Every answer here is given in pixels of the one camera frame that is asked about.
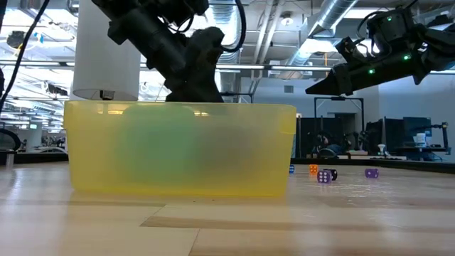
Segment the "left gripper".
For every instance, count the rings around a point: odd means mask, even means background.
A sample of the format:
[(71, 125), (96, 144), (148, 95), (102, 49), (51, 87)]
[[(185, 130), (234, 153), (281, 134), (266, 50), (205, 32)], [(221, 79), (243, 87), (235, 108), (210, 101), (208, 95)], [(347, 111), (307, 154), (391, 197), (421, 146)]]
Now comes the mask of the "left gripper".
[(225, 34), (217, 27), (199, 29), (188, 38), (184, 58), (186, 66), (180, 73), (166, 78), (171, 91), (167, 102), (222, 102), (215, 82), (215, 69), (223, 53)]

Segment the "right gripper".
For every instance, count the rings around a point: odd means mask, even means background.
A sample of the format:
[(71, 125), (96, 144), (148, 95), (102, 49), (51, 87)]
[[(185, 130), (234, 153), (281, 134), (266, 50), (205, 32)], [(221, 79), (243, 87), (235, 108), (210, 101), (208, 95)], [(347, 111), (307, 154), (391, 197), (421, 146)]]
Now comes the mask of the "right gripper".
[(347, 65), (336, 65), (326, 78), (305, 92), (308, 95), (352, 95), (367, 87), (412, 76), (420, 64), (421, 55), (416, 52), (393, 53), (383, 59), (360, 55), (350, 59), (350, 73)]

